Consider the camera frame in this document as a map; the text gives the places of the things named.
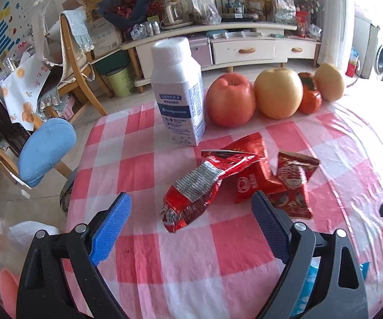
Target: screw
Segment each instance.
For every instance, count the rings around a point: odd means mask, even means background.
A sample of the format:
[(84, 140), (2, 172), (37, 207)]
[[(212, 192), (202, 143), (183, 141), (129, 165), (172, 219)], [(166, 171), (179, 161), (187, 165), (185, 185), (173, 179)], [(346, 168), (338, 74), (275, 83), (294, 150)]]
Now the screw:
[(296, 222), (295, 223), (295, 229), (299, 231), (304, 231), (307, 229), (307, 226), (302, 222)]
[(45, 230), (38, 230), (35, 234), (37, 238), (43, 238), (45, 236)]
[(83, 233), (84, 231), (87, 230), (87, 226), (85, 224), (78, 224), (76, 227), (75, 227), (75, 231), (77, 233)]
[(340, 236), (340, 237), (345, 237), (347, 235), (347, 232), (343, 229), (338, 229), (336, 231), (336, 234), (338, 234), (338, 236)]

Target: blue gripper pad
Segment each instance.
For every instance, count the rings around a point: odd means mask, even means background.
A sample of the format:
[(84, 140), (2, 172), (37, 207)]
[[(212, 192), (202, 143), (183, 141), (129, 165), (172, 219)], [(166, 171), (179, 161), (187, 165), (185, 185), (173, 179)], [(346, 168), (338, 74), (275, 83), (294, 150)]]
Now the blue gripper pad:
[(98, 266), (109, 257), (114, 243), (131, 214), (131, 197), (121, 193), (109, 208), (106, 218), (92, 237), (91, 262)]
[(289, 261), (289, 235), (284, 230), (269, 200), (262, 192), (256, 192), (250, 200), (252, 213), (264, 233), (273, 255), (284, 264)]

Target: bottled drink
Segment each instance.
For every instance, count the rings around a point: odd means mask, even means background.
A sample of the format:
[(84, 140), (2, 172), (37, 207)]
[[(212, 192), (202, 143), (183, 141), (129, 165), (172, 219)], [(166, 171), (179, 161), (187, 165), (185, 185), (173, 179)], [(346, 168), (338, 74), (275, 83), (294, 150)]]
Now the bottled drink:
[(243, 6), (239, 0), (235, 0), (235, 14), (242, 14)]
[(235, 7), (233, 5), (232, 0), (226, 0), (225, 1), (225, 8), (226, 8), (226, 13), (234, 13), (235, 12)]

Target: drawer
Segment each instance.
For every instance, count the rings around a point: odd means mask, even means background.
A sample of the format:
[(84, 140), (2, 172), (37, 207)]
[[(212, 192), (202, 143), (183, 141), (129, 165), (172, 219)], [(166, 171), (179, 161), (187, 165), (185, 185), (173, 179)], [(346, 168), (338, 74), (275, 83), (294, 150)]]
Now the drawer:
[(146, 43), (135, 47), (138, 59), (140, 60), (143, 77), (149, 79), (153, 71), (152, 45), (157, 41)]
[(214, 63), (265, 60), (274, 58), (275, 41), (271, 39), (246, 39), (212, 43)]
[(314, 58), (316, 42), (277, 39), (276, 58)]

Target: trash can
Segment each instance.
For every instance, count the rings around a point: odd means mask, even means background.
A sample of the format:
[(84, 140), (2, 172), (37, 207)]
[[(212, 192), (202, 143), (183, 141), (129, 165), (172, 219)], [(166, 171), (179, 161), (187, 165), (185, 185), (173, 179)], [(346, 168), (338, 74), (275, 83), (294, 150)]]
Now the trash can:
[(129, 67), (118, 68), (105, 74), (113, 92), (117, 97), (127, 97), (134, 88), (134, 80), (130, 75)]

